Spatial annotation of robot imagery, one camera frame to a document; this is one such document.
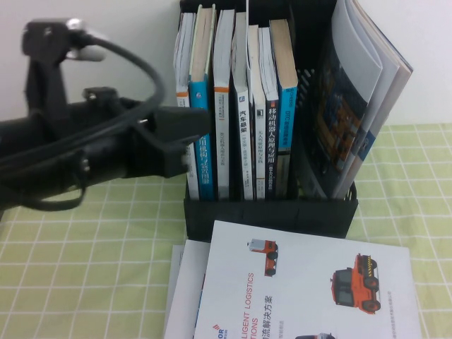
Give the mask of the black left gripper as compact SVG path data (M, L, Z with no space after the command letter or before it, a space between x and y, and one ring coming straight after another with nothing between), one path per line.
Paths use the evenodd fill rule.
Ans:
M186 147L189 141L197 141L210 132L209 123L210 115L202 108L157 108L120 138L112 156L112 177L171 178L185 174L189 168Z

